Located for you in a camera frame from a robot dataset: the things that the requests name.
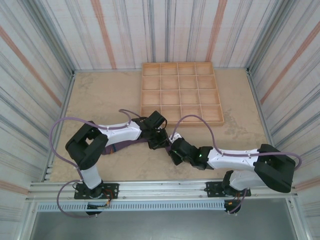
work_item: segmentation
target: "enclosure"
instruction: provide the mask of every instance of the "enclosure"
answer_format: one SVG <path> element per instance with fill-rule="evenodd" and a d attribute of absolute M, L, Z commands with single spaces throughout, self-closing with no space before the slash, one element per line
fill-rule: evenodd
<path fill-rule="evenodd" d="M 92 238 L 93 227 L 95 238 L 262 239 L 266 231 L 266 239 L 319 239 L 319 0 L 4 0 L 0 17 L 1 239 Z M 148 208 L 67 218 L 56 197 L 79 176 L 51 151 L 50 129 L 63 117 L 124 123 L 119 109 L 158 110 L 170 134 L 181 117 L 200 115 L 222 149 L 269 143 L 303 162 L 291 193 L 252 188 L 237 217 Z M 183 124 L 178 131 L 192 145 L 212 145 L 198 120 Z M 82 125 L 69 120 L 53 131 L 64 158 L 71 160 L 65 145 Z M 203 186 L 228 170 L 175 166 L 147 143 L 101 156 L 97 167 L 105 182 L 127 187 L 123 202 L 144 194 L 167 204 L 177 196 L 183 204 L 205 201 Z M 80 204 L 73 196 L 68 185 L 60 202 L 73 208 Z M 181 231 L 193 218 L 201 221 Z"/>

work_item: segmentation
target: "table surface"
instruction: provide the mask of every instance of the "table surface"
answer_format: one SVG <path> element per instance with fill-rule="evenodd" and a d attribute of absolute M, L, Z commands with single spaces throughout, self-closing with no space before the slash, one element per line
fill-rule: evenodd
<path fill-rule="evenodd" d="M 223 126 L 212 130 L 219 148 L 250 150 L 267 143 L 257 107 L 243 68 L 215 69 L 220 94 Z M 67 108 L 67 117 L 92 120 L 96 124 L 124 123 L 127 117 L 119 109 L 139 113 L 141 71 L 77 73 Z M 71 160 L 65 145 L 83 124 L 65 121 L 57 151 Z M 170 135 L 173 128 L 168 127 Z M 179 127 L 178 132 L 192 145 L 212 146 L 210 132 L 205 126 Z M 104 181 L 180 180 L 223 178 L 228 169 L 198 170 L 188 163 L 175 166 L 164 149 L 150 150 L 147 143 L 138 143 L 111 155 L 101 156 L 97 163 Z M 79 179 L 75 168 L 55 158 L 51 182 Z"/>

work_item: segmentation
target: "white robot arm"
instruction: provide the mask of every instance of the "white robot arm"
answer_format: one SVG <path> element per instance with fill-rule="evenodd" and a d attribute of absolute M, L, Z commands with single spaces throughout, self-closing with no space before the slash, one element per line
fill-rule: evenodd
<path fill-rule="evenodd" d="M 130 145 L 138 142 L 148 142 L 149 148 L 153 150 L 165 148 L 175 165 L 187 162 L 199 170 L 235 169 L 228 171 L 223 179 L 222 187 L 227 195 L 235 196 L 244 189 L 258 186 L 268 186 L 282 193 L 290 192 L 295 161 L 286 155 L 252 156 L 279 152 L 274 147 L 262 144 L 259 149 L 220 149 L 221 153 L 212 146 L 196 148 L 178 133 L 168 137 L 165 127 L 161 128 L 164 122 L 166 119 L 155 111 L 149 117 L 135 118 L 127 124 L 100 125 L 104 129 L 84 124 L 79 129 L 65 148 L 77 163 L 84 183 L 92 192 L 92 198 L 101 195 L 99 188 L 103 182 L 97 170 L 100 155 L 110 147 L 117 148 L 123 143 Z"/>

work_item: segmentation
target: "wooden box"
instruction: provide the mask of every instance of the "wooden box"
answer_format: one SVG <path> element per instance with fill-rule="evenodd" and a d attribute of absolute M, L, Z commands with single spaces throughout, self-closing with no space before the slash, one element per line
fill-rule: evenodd
<path fill-rule="evenodd" d="M 142 66 L 141 116 L 160 112 L 175 125 L 185 115 L 202 117 L 211 126 L 224 124 L 214 68 L 211 62 L 160 62 Z M 200 126 L 188 117 L 182 126 Z"/>

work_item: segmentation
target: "cable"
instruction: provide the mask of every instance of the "cable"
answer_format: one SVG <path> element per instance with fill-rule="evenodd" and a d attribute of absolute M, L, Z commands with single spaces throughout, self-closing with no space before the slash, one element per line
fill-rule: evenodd
<path fill-rule="evenodd" d="M 241 204 L 245 200 L 246 194 L 247 194 L 247 189 L 244 190 L 243 197 L 242 197 L 241 201 L 239 202 L 239 204 L 234 209 L 232 209 L 231 211 L 228 211 L 228 214 L 232 214 L 234 211 L 236 211 L 241 206 Z"/>
<path fill-rule="evenodd" d="M 133 111 L 130 111 L 130 110 L 127 110 L 127 109 L 119 109 L 119 112 L 120 113 L 124 113 L 124 112 L 128 112 L 128 113 L 131 113 L 133 115 L 136 115 L 138 118 L 141 118 L 141 116 Z"/>
<path fill-rule="evenodd" d="M 94 216 L 96 216 L 96 215 L 77 216 L 77 215 L 69 214 L 69 213 L 65 212 L 65 211 L 61 208 L 61 206 L 60 206 L 60 204 L 59 204 L 59 197 L 60 197 L 60 194 L 61 194 L 62 190 L 63 190 L 68 184 L 70 184 L 70 183 L 82 182 L 82 181 L 84 180 L 84 178 L 83 178 L 83 176 L 82 176 L 82 174 L 81 174 L 81 171 L 80 171 L 80 169 L 79 169 L 79 167 L 78 167 L 77 164 L 75 164 L 75 163 L 73 163 L 72 161 L 64 158 L 64 157 L 61 156 L 59 153 L 57 153 L 57 151 L 55 150 L 54 145 L 53 145 L 53 142 L 52 142 L 52 136 L 53 136 L 54 129 L 55 129 L 55 127 L 58 125 L 58 123 L 60 123 L 60 122 L 62 122 L 62 121 L 64 121 L 64 120 L 75 120 L 75 121 L 82 122 L 82 123 L 84 123 L 84 124 L 90 125 L 90 126 L 92 126 L 92 127 L 98 128 L 98 129 L 103 129 L 103 130 L 118 130 L 118 129 L 124 129 L 124 128 L 128 127 L 128 125 L 130 125 L 130 123 L 131 123 L 131 117 L 130 117 L 130 115 L 129 115 L 128 113 L 131 113 L 131 114 L 134 114 L 134 115 L 140 117 L 138 114 L 136 114 L 136 113 L 134 113 L 134 112 L 132 112 L 132 111 L 130 111 L 130 110 L 126 110 L 126 109 L 120 109 L 119 112 L 127 115 L 127 117 L 129 118 L 128 123 L 125 124 L 125 125 L 123 125 L 123 126 L 118 126 L 118 127 L 103 127 L 103 126 L 99 126 L 99 125 L 96 125 L 96 124 L 94 124 L 94 123 L 91 123 L 91 122 L 89 122 L 89 121 L 83 120 L 83 119 L 81 119 L 81 118 L 67 116 L 67 117 L 63 117 L 63 118 L 60 118 L 59 120 L 57 120 L 57 121 L 52 125 L 52 127 L 51 127 L 51 129 L 50 129 L 50 132 L 49 132 L 49 146 L 50 146 L 50 149 L 52 150 L 53 154 L 54 154 L 55 156 L 57 156 L 59 159 L 61 159 L 62 161 L 64 161 L 64 162 L 66 162 L 66 163 L 71 164 L 72 166 L 74 166 L 74 167 L 76 168 L 76 170 L 77 170 L 80 178 L 81 178 L 81 180 L 72 180 L 72 181 L 69 181 L 69 182 L 67 182 L 66 184 L 64 184 L 64 185 L 61 187 L 61 189 L 59 190 L 59 192 L 58 192 L 58 194 L 57 194 L 57 196 L 56 196 L 56 204 L 57 204 L 57 206 L 58 206 L 58 209 L 59 209 L 63 214 L 65 214 L 65 215 L 68 216 L 68 217 L 76 218 L 76 219 L 89 219 L 89 218 L 92 218 L 92 217 L 94 217 Z"/>
<path fill-rule="evenodd" d="M 69 213 L 65 212 L 65 211 L 61 208 L 61 206 L 60 206 L 60 204 L 59 204 L 59 197 L 60 197 L 60 194 L 61 194 L 62 190 L 63 190 L 68 184 L 70 184 L 70 183 L 76 183 L 76 182 L 80 182 L 80 180 L 68 181 L 66 184 L 64 184 L 64 185 L 60 188 L 60 190 L 59 190 L 59 192 L 58 192 L 58 195 L 56 196 L 56 204 L 57 204 L 57 206 L 58 206 L 58 209 L 59 209 L 60 212 L 62 212 L 64 215 L 66 215 L 66 216 L 68 216 L 68 217 L 71 217 L 71 218 L 74 218 L 74 219 L 90 219 L 90 218 L 92 218 L 92 217 L 95 217 L 96 215 L 78 216 L 78 215 L 69 214 Z"/>
<path fill-rule="evenodd" d="M 131 117 L 130 115 L 127 113 L 127 112 L 130 112 L 130 113 L 133 113 L 129 110 L 126 110 L 126 109 L 120 109 L 119 110 L 120 113 L 123 113 L 125 115 L 127 115 L 127 117 L 129 118 L 129 121 L 127 122 L 127 124 L 123 125 L 123 126 L 117 126 L 117 127 L 104 127 L 104 126 L 99 126 L 99 125 L 96 125 L 92 122 L 89 122 L 89 121 L 86 121 L 86 120 L 83 120 L 81 118 L 77 118 L 77 117 L 73 117 L 73 116 L 66 116 L 66 117 L 63 117 L 63 118 L 60 118 L 59 120 L 57 120 L 51 127 L 50 129 L 50 132 L 49 132 L 49 146 L 50 146 L 50 149 L 52 150 L 52 152 L 54 153 L 54 155 L 56 155 L 59 159 L 61 159 L 62 161 L 68 163 L 68 164 L 71 164 L 72 166 L 75 167 L 75 169 L 77 170 L 78 174 L 80 175 L 80 178 L 81 180 L 83 181 L 83 176 L 81 174 L 81 171 L 79 170 L 79 167 L 77 164 L 75 164 L 74 162 L 64 158 L 63 156 L 61 156 L 59 153 L 57 153 L 57 151 L 55 150 L 54 148 L 54 145 L 53 145 L 53 142 L 52 142 L 52 136 L 53 136 L 53 132 L 54 132 L 54 129 L 55 127 L 62 121 L 65 121 L 65 120 L 75 120 L 75 121 L 78 121 L 78 122 L 81 122 L 81 123 L 84 123 L 84 124 L 87 124 L 87 125 L 90 125 L 92 127 L 95 127 L 95 128 L 98 128 L 98 129 L 103 129 L 103 130 L 118 130 L 118 129 L 124 129 L 126 128 L 128 125 L 130 125 L 131 123 Z"/>
<path fill-rule="evenodd" d="M 216 144 L 215 135 L 214 135 L 211 127 L 209 126 L 209 124 L 208 124 L 205 120 L 203 120 L 201 117 L 199 117 L 199 116 L 197 116 L 197 115 L 193 115 L 193 114 L 186 115 L 186 116 L 182 117 L 182 118 L 177 122 L 177 124 L 176 124 L 175 127 L 174 127 L 171 140 L 174 138 L 174 135 L 175 135 L 175 133 L 176 133 L 176 131 L 177 131 L 177 128 L 178 128 L 179 124 L 182 122 L 183 119 L 188 118 L 188 117 L 195 117 L 195 118 L 201 120 L 201 121 L 207 126 L 207 128 L 209 129 L 209 131 L 210 131 L 210 133 L 211 133 L 211 136 L 212 136 L 213 147 L 215 148 L 215 150 L 216 150 L 219 154 L 221 154 L 221 155 L 223 155 L 223 156 L 229 156 L 229 157 L 256 157 L 256 156 L 270 156 L 270 155 L 290 155 L 290 156 L 294 156 L 294 157 L 298 158 L 298 160 L 299 160 L 298 164 L 297 164 L 297 165 L 295 166 L 295 168 L 294 168 L 295 171 L 296 171 L 296 170 L 301 166 L 301 164 L 302 164 L 302 158 L 301 158 L 298 154 L 296 154 L 296 153 L 294 153 L 294 152 L 260 152 L 260 153 L 253 153 L 253 154 L 250 154 L 250 155 L 249 155 L 249 154 L 234 154 L 234 153 L 222 152 L 222 151 L 218 148 L 218 146 L 217 146 L 217 144 Z"/>
<path fill-rule="evenodd" d="M 106 205 L 106 206 L 107 206 L 107 205 L 110 205 L 111 199 L 108 197 L 108 195 L 107 195 L 105 192 L 103 192 L 103 194 L 104 194 L 105 197 L 108 199 L 108 201 L 107 201 L 107 203 L 106 203 L 105 205 Z"/>
<path fill-rule="evenodd" d="M 113 194 L 113 192 L 112 192 L 110 189 L 106 189 L 106 188 L 105 188 L 104 191 L 107 191 L 107 192 L 110 193 L 110 197 L 111 197 L 110 200 L 114 199 L 114 194 Z"/>

